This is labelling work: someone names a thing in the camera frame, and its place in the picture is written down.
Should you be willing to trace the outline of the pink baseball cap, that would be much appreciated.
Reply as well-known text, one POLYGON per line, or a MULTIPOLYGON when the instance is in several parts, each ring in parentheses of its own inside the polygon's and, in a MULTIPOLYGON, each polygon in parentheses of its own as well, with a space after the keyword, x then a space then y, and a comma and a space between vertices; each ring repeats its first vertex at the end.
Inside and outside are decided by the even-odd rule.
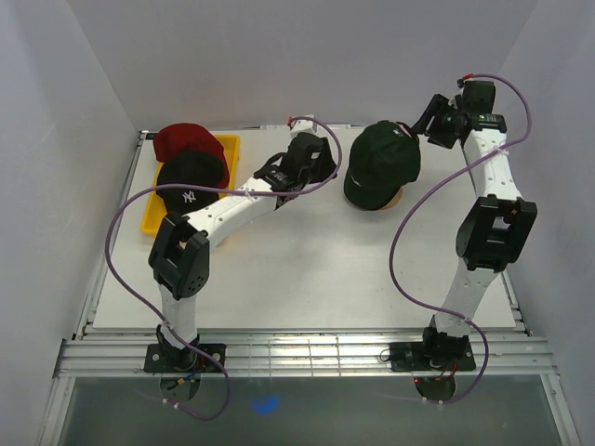
POLYGON ((393 129, 393 133, 399 137, 417 139, 417 134, 405 123, 395 122, 395 128, 393 129))

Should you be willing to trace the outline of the dark green baseball cap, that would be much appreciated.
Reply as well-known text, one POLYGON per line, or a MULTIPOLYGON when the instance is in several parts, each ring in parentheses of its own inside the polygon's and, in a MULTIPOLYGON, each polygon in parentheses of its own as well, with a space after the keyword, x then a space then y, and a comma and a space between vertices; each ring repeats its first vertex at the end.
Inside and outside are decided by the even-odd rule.
POLYGON ((419 138, 395 135, 395 122, 383 120, 369 125, 351 144, 343 192, 358 209, 380 210, 399 188, 419 176, 419 138))

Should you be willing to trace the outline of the black NY baseball cap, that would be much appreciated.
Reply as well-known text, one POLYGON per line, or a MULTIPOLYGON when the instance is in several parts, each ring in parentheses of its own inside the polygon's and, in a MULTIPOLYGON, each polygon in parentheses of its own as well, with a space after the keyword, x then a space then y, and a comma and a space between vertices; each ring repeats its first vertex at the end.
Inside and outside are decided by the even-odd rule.
MULTIPOLYGON (((187 184, 224 189, 229 184, 229 172, 223 158, 203 151, 184 151, 163 164, 157 186, 187 184)), ((200 210, 219 199, 213 191, 186 189, 158 190, 167 213, 185 215, 200 210)))

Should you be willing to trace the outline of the red baseball cap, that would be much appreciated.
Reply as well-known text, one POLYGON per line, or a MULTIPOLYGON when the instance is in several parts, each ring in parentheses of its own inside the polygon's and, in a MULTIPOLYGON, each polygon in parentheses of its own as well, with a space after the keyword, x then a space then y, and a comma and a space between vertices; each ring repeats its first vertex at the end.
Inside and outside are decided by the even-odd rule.
POLYGON ((184 151, 212 155, 223 167, 223 177, 218 181, 217 186, 224 189, 229 185, 230 172, 224 146, 201 125, 178 123, 166 126, 153 138, 153 150, 159 163, 168 162, 184 151))

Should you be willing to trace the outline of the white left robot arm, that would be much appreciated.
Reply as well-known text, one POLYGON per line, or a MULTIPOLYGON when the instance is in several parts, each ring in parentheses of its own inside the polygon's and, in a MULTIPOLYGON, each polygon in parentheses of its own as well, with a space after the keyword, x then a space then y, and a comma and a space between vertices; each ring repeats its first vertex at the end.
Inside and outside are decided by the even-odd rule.
POLYGON ((327 138, 298 132, 287 151, 273 155, 236 194, 185 216, 166 215, 149 265, 165 317, 157 328, 158 344, 171 367, 183 372, 196 363, 195 301, 209 278, 210 253, 242 226, 332 178, 336 168, 327 138))

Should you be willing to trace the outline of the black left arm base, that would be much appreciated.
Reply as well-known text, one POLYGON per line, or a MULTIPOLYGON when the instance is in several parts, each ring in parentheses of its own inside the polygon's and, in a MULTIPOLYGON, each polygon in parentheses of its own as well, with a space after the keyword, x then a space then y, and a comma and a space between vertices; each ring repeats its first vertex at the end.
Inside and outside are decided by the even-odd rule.
POLYGON ((150 344, 147 347, 142 370, 148 374, 219 373, 218 365, 225 363, 225 344, 199 344, 198 348, 216 361, 207 359, 185 347, 178 349, 169 345, 150 344))

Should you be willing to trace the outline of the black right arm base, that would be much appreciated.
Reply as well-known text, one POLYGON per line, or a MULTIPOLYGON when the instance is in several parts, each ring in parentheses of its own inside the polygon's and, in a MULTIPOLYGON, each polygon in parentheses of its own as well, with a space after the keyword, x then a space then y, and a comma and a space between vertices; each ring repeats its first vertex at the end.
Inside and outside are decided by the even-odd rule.
POLYGON ((393 372, 471 372, 476 370, 472 348, 467 344, 459 355, 430 352, 421 342, 393 342, 384 348, 379 359, 390 365, 393 372))

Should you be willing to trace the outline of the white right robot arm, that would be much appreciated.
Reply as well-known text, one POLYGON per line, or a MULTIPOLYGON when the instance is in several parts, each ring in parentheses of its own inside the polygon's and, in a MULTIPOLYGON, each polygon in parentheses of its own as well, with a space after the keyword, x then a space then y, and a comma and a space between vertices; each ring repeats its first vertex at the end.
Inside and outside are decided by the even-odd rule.
POLYGON ((460 145, 476 194, 456 234, 455 277, 417 348, 431 369, 472 358, 468 322, 494 279, 519 258, 537 217, 536 204, 524 200, 511 174, 508 128, 493 111, 493 80, 468 75, 457 85, 453 98, 434 95, 412 127, 430 144, 460 145))

